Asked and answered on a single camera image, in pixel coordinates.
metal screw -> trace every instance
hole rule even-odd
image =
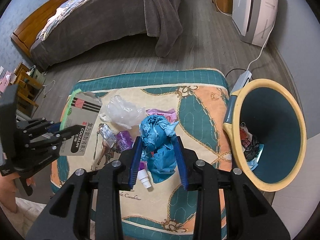
[[[75,173],[77,176],[81,176],[84,174],[84,169],[77,169]]]
[[[234,168],[233,169],[233,173],[236,174],[236,175],[240,175],[242,173],[242,171],[239,168]]]
[[[113,161],[113,162],[111,163],[111,165],[114,166],[114,167],[119,167],[119,166],[121,165],[121,161],[115,160],[115,161]]]
[[[203,161],[203,160],[197,160],[197,161],[196,161],[196,165],[199,166],[199,167],[202,167],[202,166],[205,165],[205,161]]]

pink packet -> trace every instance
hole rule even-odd
[[[170,123],[173,123],[177,120],[177,113],[174,108],[168,111],[162,111],[159,109],[148,109],[146,110],[148,115],[163,115]]]

air purifier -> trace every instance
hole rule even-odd
[[[262,47],[276,20],[278,0],[233,0],[240,40]]]

white wall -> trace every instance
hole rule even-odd
[[[272,203],[293,239],[307,223],[320,201],[320,134],[307,140],[307,151],[297,177],[276,192]]]
[[[320,24],[305,0],[279,0],[271,38],[293,76],[311,138],[320,133]]]

crumpled blue paper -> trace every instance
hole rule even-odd
[[[177,166],[172,140],[176,137],[178,122],[169,123],[161,115],[147,116],[139,125],[142,139],[142,161],[147,161],[154,183],[162,182],[174,174]]]

